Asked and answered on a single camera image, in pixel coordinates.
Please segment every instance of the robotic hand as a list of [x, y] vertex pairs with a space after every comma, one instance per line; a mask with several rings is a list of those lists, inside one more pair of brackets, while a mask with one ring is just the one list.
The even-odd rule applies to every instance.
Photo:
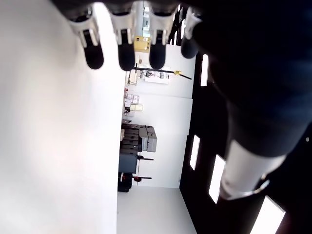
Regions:
[[[88, 65], [104, 63], [93, 0], [53, 0], [69, 20]], [[120, 67], [134, 67], [135, 2], [102, 0], [118, 44]], [[227, 163], [220, 196], [231, 200], [261, 191], [312, 119], [312, 2], [183, 0], [189, 6], [181, 52], [209, 55], [209, 68], [227, 98]], [[178, 2], [151, 0], [150, 65], [160, 69]]]

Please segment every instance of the equipment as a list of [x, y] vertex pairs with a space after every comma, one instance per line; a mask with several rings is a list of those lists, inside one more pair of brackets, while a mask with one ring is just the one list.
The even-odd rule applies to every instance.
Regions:
[[[103, 64], [92, 0], [53, 0], [70, 21], [85, 49], [88, 65]], [[132, 1], [102, 0], [111, 14], [120, 67], [135, 66], [135, 8]], [[312, 120], [311, 1], [185, 0], [188, 8], [181, 52], [192, 58], [200, 50], [226, 96], [229, 112], [227, 164], [222, 198], [231, 200], [262, 190], [261, 178], [283, 163]], [[150, 65], [165, 62], [173, 17], [173, 0], [150, 2]]]

